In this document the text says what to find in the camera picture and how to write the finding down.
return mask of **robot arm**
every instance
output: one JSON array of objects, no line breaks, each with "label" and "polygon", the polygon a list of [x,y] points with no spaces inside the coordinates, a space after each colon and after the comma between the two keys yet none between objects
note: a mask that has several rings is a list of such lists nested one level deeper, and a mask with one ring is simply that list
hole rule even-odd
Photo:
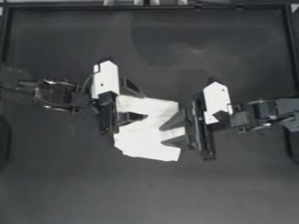
[{"label": "robot arm", "polygon": [[203,160],[216,158],[212,130],[235,128],[238,132],[260,130],[280,124],[292,133],[299,132],[299,98],[252,101],[232,106],[228,88],[211,83],[191,100],[191,109],[183,109],[160,130],[186,127],[186,135],[163,141],[175,147],[199,151]]}]

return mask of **crumpled white cloth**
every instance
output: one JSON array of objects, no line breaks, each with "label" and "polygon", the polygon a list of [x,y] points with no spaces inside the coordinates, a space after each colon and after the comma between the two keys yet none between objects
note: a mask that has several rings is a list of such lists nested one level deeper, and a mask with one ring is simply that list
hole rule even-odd
[{"label": "crumpled white cloth", "polygon": [[133,158],[178,161],[182,149],[164,146],[162,141],[183,135],[184,127],[168,131],[160,131],[159,127],[179,111],[179,103],[119,95],[116,111],[148,115],[143,121],[121,126],[119,133],[115,134],[115,146],[123,151],[123,154]]}]

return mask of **fabric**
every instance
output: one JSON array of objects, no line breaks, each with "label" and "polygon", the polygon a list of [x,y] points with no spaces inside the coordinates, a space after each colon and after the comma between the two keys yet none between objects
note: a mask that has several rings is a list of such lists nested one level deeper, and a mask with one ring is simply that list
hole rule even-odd
[{"label": "fabric", "polygon": [[135,112],[148,115],[139,122],[120,127],[115,134],[115,146],[124,155],[135,158],[151,158],[162,161],[178,161],[182,149],[164,146],[162,141],[184,134],[184,127],[160,131],[159,127],[179,111],[179,103],[152,98],[135,98],[120,95],[116,98],[117,112]]}]

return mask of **black tray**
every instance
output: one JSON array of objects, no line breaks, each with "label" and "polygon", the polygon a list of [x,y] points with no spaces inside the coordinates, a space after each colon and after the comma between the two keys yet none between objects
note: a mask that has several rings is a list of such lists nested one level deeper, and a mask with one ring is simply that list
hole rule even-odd
[{"label": "black tray", "polygon": [[[234,102],[296,94],[291,11],[284,5],[4,8],[1,59],[36,78],[84,81],[113,57],[156,98],[190,102],[208,77]],[[298,166],[286,133],[215,134],[218,160],[121,155],[89,115],[7,101],[12,160],[0,174],[0,223],[282,223],[298,220]]]}]

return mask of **black background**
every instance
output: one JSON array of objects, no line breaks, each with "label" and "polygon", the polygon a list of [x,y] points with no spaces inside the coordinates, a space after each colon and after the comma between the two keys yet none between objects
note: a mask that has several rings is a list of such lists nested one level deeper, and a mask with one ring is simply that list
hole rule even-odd
[{"label": "black background", "polygon": [[[36,78],[83,82],[97,59],[151,97],[188,103],[208,77],[234,102],[292,95],[279,11],[17,11],[8,63]],[[296,223],[299,167],[280,127],[215,134],[218,161],[121,155],[96,118],[4,102],[12,159],[0,174],[0,223]]]}]

